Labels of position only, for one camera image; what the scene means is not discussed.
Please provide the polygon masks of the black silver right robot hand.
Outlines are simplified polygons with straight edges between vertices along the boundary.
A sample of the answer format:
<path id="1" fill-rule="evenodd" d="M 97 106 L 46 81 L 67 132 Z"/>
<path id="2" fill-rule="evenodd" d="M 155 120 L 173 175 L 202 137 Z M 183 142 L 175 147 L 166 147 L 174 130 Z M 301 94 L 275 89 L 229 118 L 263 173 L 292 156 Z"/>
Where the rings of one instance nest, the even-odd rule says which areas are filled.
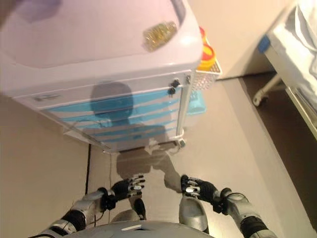
<path id="1" fill-rule="evenodd" d="M 187 175 L 182 175 L 180 182 L 182 193 L 185 196 L 213 203 L 213 194 L 217 189 L 212 183 L 199 178 L 188 177 Z"/>

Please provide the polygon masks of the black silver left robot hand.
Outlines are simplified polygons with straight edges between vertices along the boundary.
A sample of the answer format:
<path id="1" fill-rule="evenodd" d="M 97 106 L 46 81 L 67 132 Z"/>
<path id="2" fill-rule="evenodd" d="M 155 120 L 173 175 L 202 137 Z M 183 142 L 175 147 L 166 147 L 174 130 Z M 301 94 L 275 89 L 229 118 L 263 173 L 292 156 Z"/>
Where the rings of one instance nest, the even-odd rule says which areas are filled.
<path id="1" fill-rule="evenodd" d="M 142 194 L 142 189 L 145 187 L 145 178 L 143 174 L 133 175 L 131 178 L 126 178 L 119 182 L 116 182 L 111 191 L 116 201 L 121 201 L 133 196 L 139 196 Z"/>

